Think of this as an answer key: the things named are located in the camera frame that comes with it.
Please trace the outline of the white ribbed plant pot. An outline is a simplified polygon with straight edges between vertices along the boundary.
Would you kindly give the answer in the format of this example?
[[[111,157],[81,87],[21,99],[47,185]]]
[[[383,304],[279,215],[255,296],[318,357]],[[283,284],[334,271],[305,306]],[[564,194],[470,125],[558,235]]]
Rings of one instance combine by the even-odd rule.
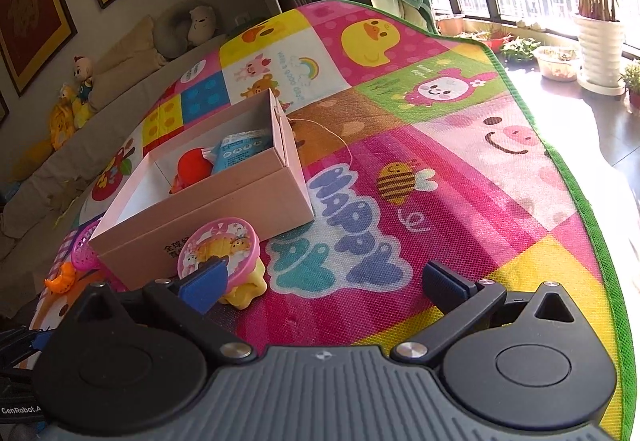
[[[582,60],[577,82],[582,89],[604,96],[620,96],[624,35],[620,22],[578,16],[579,55]]]

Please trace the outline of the beige cushion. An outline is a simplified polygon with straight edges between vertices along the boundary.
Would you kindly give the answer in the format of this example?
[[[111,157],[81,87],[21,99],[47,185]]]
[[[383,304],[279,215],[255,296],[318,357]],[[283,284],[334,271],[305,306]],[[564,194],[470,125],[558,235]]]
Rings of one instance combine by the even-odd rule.
[[[93,87],[89,94],[93,110],[104,109],[166,64],[166,58],[155,46],[153,30],[152,17],[142,17],[93,65]]]

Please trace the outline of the yellow plush toy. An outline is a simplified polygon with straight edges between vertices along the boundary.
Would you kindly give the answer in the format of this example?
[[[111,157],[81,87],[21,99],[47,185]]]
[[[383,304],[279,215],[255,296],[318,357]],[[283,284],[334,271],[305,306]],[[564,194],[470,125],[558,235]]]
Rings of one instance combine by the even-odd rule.
[[[76,132],[75,116],[81,103],[77,91],[64,83],[58,101],[54,104],[48,118],[49,136],[30,146],[14,164],[11,171],[13,182],[24,182],[54,152],[59,150]]]

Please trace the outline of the grey neck pillow bear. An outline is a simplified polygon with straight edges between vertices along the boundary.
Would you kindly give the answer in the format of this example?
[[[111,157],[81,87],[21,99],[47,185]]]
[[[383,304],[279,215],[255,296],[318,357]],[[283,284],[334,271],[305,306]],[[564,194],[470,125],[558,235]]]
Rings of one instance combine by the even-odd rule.
[[[216,30],[217,15],[212,6],[198,0],[178,2],[155,19],[155,49],[166,60],[175,60],[210,40]]]

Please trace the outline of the pink cardboard box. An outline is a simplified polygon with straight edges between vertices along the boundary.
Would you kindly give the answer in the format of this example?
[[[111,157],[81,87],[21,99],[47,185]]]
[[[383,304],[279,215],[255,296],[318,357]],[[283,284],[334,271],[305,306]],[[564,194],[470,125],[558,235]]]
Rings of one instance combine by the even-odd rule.
[[[265,130],[272,144],[239,164],[171,193],[180,157],[242,131]],[[178,271],[186,240],[208,222],[240,218],[260,239],[314,219],[293,133],[269,91],[194,124],[146,154],[94,230],[89,244],[129,289]]]

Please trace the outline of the pink round cartoon toy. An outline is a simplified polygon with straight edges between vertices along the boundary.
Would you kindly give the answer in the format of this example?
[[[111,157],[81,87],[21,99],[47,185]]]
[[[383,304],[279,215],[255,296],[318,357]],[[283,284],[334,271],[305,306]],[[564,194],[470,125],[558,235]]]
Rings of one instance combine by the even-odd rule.
[[[214,259],[226,261],[227,289],[218,301],[244,310],[267,290],[266,269],[259,253],[258,236],[247,221],[217,219],[200,227],[186,240],[178,257],[177,274],[179,279],[185,279]]]

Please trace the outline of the cartoon boy doll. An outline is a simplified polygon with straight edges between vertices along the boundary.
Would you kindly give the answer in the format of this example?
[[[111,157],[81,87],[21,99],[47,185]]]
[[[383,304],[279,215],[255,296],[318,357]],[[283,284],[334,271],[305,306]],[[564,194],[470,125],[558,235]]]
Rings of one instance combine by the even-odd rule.
[[[89,103],[89,95],[93,89],[93,63],[86,56],[74,57],[74,78],[77,83],[77,95],[72,104],[74,125],[77,130],[85,126],[94,115]]]

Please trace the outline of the orange plastic toy piece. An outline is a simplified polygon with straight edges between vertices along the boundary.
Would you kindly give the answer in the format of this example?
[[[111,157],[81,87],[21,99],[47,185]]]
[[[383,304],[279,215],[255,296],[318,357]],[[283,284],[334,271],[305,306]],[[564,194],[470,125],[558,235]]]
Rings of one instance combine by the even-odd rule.
[[[66,261],[58,268],[58,274],[53,279],[43,281],[52,294],[64,295],[68,293],[76,282],[76,269],[70,261]]]

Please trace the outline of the blue tissue packet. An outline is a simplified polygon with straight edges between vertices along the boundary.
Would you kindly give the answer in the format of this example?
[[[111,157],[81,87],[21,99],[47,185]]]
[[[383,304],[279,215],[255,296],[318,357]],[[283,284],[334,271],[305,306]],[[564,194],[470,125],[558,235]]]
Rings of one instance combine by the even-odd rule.
[[[265,152],[271,146],[272,135],[268,129],[229,134],[215,148],[213,172],[227,170],[245,159]]]

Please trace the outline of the beige sofa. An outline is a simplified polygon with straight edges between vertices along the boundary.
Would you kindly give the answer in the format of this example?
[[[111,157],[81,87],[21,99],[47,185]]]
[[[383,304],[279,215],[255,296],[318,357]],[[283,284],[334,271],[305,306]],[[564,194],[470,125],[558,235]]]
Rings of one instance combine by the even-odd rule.
[[[168,86],[226,40],[224,34],[214,37],[120,94],[21,184],[1,217],[3,315],[12,317],[35,298],[70,228],[69,216],[55,222],[60,212],[52,205],[65,201],[77,209],[73,190],[93,183]]]

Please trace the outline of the colourful cartoon play mat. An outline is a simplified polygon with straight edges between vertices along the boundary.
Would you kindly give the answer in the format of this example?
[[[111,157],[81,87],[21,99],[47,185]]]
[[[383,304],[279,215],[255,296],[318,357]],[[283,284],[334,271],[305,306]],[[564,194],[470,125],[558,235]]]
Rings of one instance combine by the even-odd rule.
[[[372,8],[321,1],[197,58],[98,175],[79,219],[104,215],[134,170],[211,115],[271,90],[288,115],[314,219],[262,243],[268,289],[215,320],[254,347],[390,349],[437,320],[421,272],[442,262],[510,291],[561,283],[618,377],[602,424],[627,440],[631,329],[596,216],[483,45]]]

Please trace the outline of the pink plastic toy basket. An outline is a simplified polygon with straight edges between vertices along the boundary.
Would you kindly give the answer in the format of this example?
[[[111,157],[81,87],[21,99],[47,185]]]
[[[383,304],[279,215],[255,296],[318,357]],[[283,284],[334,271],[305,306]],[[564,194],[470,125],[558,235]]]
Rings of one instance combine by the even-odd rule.
[[[90,245],[93,232],[100,224],[99,219],[88,222],[76,235],[72,249],[70,250],[70,262],[79,272],[89,272],[102,268],[98,254]]]

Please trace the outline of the red plastic lid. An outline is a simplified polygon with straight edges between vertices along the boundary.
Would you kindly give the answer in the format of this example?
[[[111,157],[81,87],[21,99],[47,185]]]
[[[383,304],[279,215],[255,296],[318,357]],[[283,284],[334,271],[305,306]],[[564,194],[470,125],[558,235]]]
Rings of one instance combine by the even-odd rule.
[[[176,175],[169,193],[175,194],[212,174],[215,154],[210,147],[192,148],[178,160]]]

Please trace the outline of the red gold framed picture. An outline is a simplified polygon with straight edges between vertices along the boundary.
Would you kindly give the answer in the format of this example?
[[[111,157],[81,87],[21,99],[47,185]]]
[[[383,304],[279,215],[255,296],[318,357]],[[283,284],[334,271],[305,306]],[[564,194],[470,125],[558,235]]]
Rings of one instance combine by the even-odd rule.
[[[17,94],[75,34],[65,0],[1,0],[1,56]]]

